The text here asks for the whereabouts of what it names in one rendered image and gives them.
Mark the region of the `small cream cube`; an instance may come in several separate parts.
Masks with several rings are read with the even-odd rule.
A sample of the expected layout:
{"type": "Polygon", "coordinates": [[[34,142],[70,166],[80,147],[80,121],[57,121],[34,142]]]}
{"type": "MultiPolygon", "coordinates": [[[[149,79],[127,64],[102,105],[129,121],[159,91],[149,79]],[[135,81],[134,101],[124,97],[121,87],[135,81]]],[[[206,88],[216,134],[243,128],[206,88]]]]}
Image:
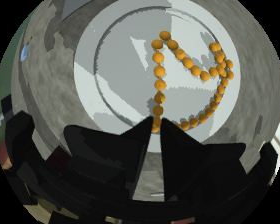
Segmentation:
{"type": "Polygon", "coordinates": [[[261,135],[257,135],[256,136],[256,139],[254,139],[253,141],[253,147],[256,147],[256,151],[260,151],[261,147],[262,147],[262,144],[265,143],[265,140],[262,139],[262,136],[261,135]]]}

